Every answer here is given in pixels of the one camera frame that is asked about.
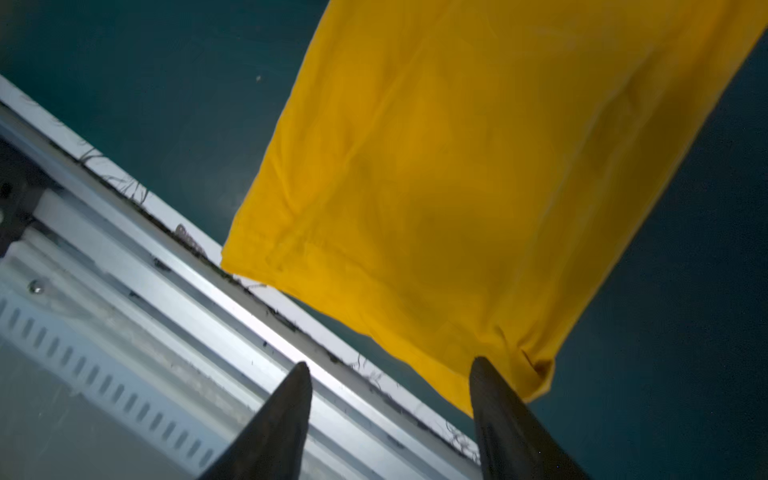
yellow cloth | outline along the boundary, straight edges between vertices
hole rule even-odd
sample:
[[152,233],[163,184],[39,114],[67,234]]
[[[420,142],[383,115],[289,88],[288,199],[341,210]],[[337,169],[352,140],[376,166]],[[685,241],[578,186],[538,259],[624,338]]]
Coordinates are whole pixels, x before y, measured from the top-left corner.
[[467,413],[480,355],[533,399],[766,23],[766,0],[331,0],[223,268]]

